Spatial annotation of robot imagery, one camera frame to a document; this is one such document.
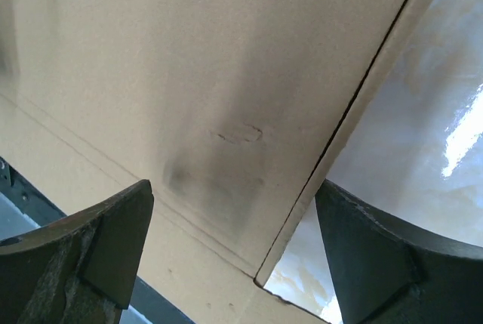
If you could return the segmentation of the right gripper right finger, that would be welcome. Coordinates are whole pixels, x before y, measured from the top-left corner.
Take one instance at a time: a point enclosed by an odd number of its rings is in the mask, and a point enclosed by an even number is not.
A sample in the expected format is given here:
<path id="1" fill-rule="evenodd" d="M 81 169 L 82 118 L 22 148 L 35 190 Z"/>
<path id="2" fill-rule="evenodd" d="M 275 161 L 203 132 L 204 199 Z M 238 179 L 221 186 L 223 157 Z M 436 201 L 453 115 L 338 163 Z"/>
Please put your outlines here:
<path id="1" fill-rule="evenodd" d="M 432 233 L 326 180 L 318 222 L 344 323 L 480 323 L 482 249 Z"/>

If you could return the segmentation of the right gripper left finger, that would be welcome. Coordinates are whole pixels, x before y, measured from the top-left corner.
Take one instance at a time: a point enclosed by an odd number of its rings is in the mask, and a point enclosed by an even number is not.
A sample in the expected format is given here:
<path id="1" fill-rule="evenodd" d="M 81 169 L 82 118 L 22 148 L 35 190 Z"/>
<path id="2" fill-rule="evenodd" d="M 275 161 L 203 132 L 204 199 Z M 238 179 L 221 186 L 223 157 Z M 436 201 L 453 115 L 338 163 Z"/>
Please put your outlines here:
<path id="1" fill-rule="evenodd" d="M 153 211 L 141 180 L 1 242 L 3 323 L 117 323 L 130 304 Z"/>

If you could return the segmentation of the brown cardboard box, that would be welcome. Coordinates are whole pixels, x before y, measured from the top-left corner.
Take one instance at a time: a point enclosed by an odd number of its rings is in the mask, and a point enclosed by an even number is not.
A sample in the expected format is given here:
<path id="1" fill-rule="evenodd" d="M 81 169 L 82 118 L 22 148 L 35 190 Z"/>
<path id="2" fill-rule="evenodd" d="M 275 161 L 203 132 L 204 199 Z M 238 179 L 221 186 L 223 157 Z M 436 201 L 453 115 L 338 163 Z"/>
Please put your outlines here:
<path id="1" fill-rule="evenodd" d="M 1 0 L 1 155 L 64 212 L 140 179 L 139 274 L 198 323 L 263 284 L 430 0 Z"/>

